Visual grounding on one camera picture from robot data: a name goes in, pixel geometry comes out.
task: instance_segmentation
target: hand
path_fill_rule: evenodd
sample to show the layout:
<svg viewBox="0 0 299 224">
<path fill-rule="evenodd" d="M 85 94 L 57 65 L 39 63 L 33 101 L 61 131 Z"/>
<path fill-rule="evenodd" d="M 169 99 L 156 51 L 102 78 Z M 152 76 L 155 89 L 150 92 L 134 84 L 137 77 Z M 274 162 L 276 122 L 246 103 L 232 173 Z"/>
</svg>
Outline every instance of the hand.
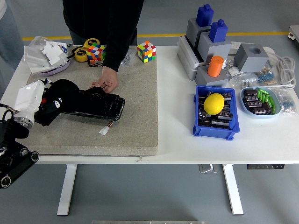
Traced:
<svg viewBox="0 0 299 224">
<path fill-rule="evenodd" d="M 105 93 L 111 93 L 118 86 L 117 72 L 103 66 L 102 77 L 98 81 L 93 82 L 92 86 L 102 88 Z"/>
</svg>

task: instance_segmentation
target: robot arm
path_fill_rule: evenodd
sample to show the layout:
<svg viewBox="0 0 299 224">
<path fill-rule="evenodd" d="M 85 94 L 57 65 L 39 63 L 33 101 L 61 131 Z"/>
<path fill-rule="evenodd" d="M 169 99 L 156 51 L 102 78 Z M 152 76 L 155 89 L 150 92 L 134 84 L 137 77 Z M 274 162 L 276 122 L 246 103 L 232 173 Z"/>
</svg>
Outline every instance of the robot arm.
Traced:
<svg viewBox="0 0 299 224">
<path fill-rule="evenodd" d="M 47 82 L 38 80 L 20 88 L 14 109 L 0 104 L 7 109 L 0 120 L 0 189 L 8 188 L 39 159 L 38 152 L 30 152 L 15 139 L 28 137 Z"/>
</svg>

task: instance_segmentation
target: gray floor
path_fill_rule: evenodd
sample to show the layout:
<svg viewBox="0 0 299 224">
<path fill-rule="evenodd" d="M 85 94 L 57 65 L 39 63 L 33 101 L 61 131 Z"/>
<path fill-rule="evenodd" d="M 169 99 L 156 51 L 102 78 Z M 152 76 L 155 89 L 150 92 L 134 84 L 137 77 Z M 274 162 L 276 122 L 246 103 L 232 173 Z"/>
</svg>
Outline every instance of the gray floor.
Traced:
<svg viewBox="0 0 299 224">
<path fill-rule="evenodd" d="M 60 0 L 8 2 L 22 37 L 69 36 Z M 206 3 L 145 0 L 139 34 L 185 33 L 188 19 L 196 17 L 198 7 Z M 210 0 L 209 4 L 215 11 L 213 21 L 224 19 L 230 33 L 288 32 L 289 25 L 299 25 L 296 0 Z M 177 37 L 159 37 L 140 38 L 138 43 L 146 39 L 155 45 L 175 46 L 178 41 Z M 228 39 L 271 47 L 299 63 L 299 44 L 285 35 Z M 0 66 L 9 75 L 1 61 Z M 37 164 L 10 188 L 0 190 L 0 220 L 6 224 L 90 224 L 93 220 L 299 223 L 299 165 L 286 165 L 283 170 L 247 170 L 246 165 L 234 165 L 234 170 L 244 210 L 241 216 L 231 213 L 221 166 L 217 174 L 203 175 L 197 165 L 79 165 L 70 213 L 57 217 L 66 166 Z"/>
</svg>

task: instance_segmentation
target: orange cylinder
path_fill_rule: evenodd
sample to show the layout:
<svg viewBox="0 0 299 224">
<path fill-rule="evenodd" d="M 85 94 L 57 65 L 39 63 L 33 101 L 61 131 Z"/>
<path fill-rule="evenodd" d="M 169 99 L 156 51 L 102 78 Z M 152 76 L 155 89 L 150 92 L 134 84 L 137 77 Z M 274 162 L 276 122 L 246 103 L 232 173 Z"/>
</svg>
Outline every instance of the orange cylinder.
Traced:
<svg viewBox="0 0 299 224">
<path fill-rule="evenodd" d="M 221 56 L 214 56 L 211 59 L 210 66 L 207 70 L 207 74 L 211 77 L 217 77 L 220 75 L 224 59 Z"/>
</svg>

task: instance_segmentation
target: tape measure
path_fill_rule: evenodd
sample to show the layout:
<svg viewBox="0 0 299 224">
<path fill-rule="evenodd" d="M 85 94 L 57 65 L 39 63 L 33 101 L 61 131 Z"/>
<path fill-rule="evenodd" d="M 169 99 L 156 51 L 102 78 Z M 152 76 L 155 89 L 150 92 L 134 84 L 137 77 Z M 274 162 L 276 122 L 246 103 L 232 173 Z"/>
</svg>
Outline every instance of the tape measure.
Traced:
<svg viewBox="0 0 299 224">
<path fill-rule="evenodd" d="M 87 41 L 85 41 L 83 47 L 84 48 L 90 48 L 94 43 L 100 44 L 100 41 L 96 38 L 89 38 Z"/>
<path fill-rule="evenodd" d="M 78 47 L 73 53 L 75 60 L 78 62 L 87 62 L 88 57 L 87 57 L 87 51 L 88 49 L 94 44 L 100 44 L 99 40 L 96 38 L 90 38 L 85 41 L 84 45 L 81 47 Z"/>
<path fill-rule="evenodd" d="M 87 50 L 88 48 L 78 48 L 75 51 L 75 60 L 78 62 L 87 62 L 88 61 Z"/>
</svg>

